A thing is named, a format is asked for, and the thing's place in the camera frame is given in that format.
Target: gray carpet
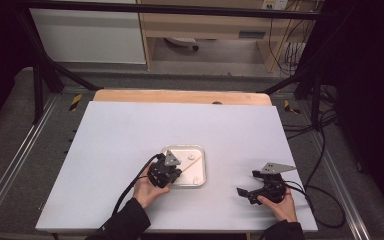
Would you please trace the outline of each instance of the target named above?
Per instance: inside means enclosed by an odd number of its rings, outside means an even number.
[[[271,85],[252,78],[152,76],[147,74],[121,78],[117,74],[83,74],[91,82],[99,82],[106,87],[146,88],[146,89],[185,89],[253,92]],[[0,176],[16,153],[33,119],[33,98],[31,75],[21,73],[16,87],[0,113]],[[0,233],[46,236],[35,230],[40,215],[39,207],[46,202],[52,185],[64,161],[64,151],[69,150],[69,139],[81,121],[87,102],[94,93],[83,94],[75,112],[68,111],[74,93],[60,96],[51,117],[26,159],[18,177],[0,207]],[[283,100],[275,99],[283,124],[305,125],[302,114],[286,112]],[[297,108],[296,102],[291,106]],[[341,172],[344,181],[355,201],[364,223],[373,238],[384,239],[384,199],[369,175],[357,172],[353,156],[348,148],[340,126],[331,125],[325,129],[328,149]],[[300,177],[305,181],[312,170],[319,152],[311,134],[307,133],[289,141],[292,154],[298,166]],[[323,165],[316,172],[312,182],[333,193]],[[336,205],[324,195],[309,190],[320,220],[335,224],[341,219]],[[317,233],[307,233],[309,239],[353,239],[347,224],[339,229],[319,225]]]

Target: sleeve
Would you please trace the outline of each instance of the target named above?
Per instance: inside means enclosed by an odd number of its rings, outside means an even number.
[[[108,219],[102,227],[88,236],[86,240],[137,240],[149,226],[151,226],[151,222],[145,210],[136,198],[132,198],[120,212]]]
[[[286,220],[269,227],[264,231],[264,236],[266,240],[305,240],[301,224]]]

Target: table surface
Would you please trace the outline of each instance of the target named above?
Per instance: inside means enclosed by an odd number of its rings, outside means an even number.
[[[260,232],[276,222],[268,208],[250,205],[236,192],[236,187],[261,188],[251,172],[267,162],[295,166],[275,107],[94,101],[36,228],[97,229],[145,162],[176,144],[203,147],[207,181],[199,188],[172,188],[158,198],[146,210],[152,223],[148,232]],[[296,170],[282,176],[301,184]],[[316,231],[304,197],[292,194],[303,229]]]

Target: metal bracket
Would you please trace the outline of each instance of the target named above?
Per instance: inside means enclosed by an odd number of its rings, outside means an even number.
[[[278,164],[278,163],[267,163],[263,169],[261,169],[262,174],[277,174],[282,172],[288,172],[297,169],[293,166]]]
[[[179,161],[179,159],[177,159],[176,156],[174,156],[174,154],[170,150],[167,150],[165,165],[166,166],[176,166],[176,165],[180,165],[180,163],[181,162]]]

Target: square plate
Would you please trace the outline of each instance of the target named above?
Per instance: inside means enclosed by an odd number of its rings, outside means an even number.
[[[176,179],[173,186],[199,187],[205,183],[207,179],[205,156],[201,146],[169,145],[164,147],[161,153],[167,154],[168,150],[181,162],[177,168],[182,170],[182,174]]]

